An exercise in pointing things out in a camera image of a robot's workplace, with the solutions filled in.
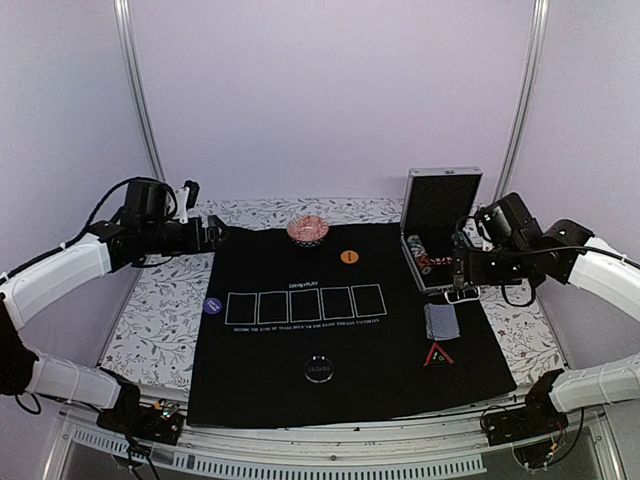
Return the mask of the clear dealer button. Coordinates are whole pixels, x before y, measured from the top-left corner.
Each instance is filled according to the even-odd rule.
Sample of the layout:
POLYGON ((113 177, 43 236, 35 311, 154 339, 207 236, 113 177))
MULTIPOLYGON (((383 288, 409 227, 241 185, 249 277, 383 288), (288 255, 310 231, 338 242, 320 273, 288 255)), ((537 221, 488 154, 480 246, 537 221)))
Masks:
POLYGON ((333 362, 324 355, 314 355, 304 364, 305 378, 314 384, 322 384, 330 381, 334 375, 333 362))

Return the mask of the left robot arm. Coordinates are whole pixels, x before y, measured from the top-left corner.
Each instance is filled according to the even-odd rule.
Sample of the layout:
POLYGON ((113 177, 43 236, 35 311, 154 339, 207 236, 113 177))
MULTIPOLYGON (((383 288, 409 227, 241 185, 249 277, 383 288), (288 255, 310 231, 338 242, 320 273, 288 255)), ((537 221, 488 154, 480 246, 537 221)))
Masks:
POLYGON ((72 239, 1 275, 1 393, 40 394, 108 410, 128 434, 148 426, 148 412, 132 398, 136 386, 114 373, 28 348, 19 332, 37 314, 79 287, 148 257, 173 259, 216 251, 229 235, 217 216, 192 217, 199 185, 179 189, 147 177, 125 179, 124 203, 109 220, 98 210, 72 239))

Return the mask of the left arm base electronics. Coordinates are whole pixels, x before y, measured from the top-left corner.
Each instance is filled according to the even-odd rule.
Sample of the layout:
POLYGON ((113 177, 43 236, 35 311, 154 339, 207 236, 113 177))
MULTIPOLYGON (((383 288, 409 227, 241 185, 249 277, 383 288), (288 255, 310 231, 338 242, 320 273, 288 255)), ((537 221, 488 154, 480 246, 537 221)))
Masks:
POLYGON ((124 385, 114 407, 100 411, 96 425, 126 439, 176 446, 184 425, 179 409, 178 403, 164 398, 144 406, 140 403, 139 388, 124 385))

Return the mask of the orange big blind button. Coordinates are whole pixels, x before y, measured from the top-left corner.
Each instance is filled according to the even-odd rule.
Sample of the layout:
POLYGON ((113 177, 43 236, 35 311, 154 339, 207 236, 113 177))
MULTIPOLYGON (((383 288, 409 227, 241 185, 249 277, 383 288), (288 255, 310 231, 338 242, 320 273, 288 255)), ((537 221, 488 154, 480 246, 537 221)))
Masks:
POLYGON ((348 265, 355 264, 359 261, 359 254, 354 250, 345 250, 340 254, 340 260, 348 265))

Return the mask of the blue playing card deck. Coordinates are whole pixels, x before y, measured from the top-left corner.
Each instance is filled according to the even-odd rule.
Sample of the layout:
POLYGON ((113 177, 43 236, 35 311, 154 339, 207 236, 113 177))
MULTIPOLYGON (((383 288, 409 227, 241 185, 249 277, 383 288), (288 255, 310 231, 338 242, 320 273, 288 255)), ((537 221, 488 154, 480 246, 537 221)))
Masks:
POLYGON ((428 339, 448 341, 460 337, 460 327, 453 305, 426 304, 424 312, 428 339))

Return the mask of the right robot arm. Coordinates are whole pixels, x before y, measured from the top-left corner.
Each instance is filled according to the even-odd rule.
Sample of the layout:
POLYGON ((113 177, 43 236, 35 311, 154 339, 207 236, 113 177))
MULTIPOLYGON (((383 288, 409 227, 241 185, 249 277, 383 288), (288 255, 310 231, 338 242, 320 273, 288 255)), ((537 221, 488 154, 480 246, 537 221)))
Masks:
MULTIPOLYGON (((572 220, 558 220, 543 230, 515 192, 460 218, 452 239, 455 288, 505 289, 525 280, 535 290, 551 278, 639 317, 638 263, 572 220)), ((491 414, 484 426, 537 436, 565 427, 573 410, 638 396, 639 357, 633 354, 595 367, 549 371, 533 384, 514 420, 491 414)))

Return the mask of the purple small blind button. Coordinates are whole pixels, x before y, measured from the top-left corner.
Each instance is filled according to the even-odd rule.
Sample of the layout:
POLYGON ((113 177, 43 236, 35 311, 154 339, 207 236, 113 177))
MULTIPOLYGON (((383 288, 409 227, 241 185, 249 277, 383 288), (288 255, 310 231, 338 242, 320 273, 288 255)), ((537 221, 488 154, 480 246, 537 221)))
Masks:
POLYGON ((223 308, 223 303, 215 297, 206 298, 203 302, 203 311, 208 315, 217 315, 223 308))

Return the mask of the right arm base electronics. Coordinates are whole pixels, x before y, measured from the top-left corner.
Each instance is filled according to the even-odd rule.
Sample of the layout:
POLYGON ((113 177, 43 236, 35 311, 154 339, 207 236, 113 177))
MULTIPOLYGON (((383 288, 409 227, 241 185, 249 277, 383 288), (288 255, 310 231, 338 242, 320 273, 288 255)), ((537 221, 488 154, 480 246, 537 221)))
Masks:
POLYGON ((569 420, 566 414, 542 406, 492 405, 482 412, 479 425, 490 446, 522 442, 513 449, 513 456, 526 470, 535 471, 561 458, 569 420))

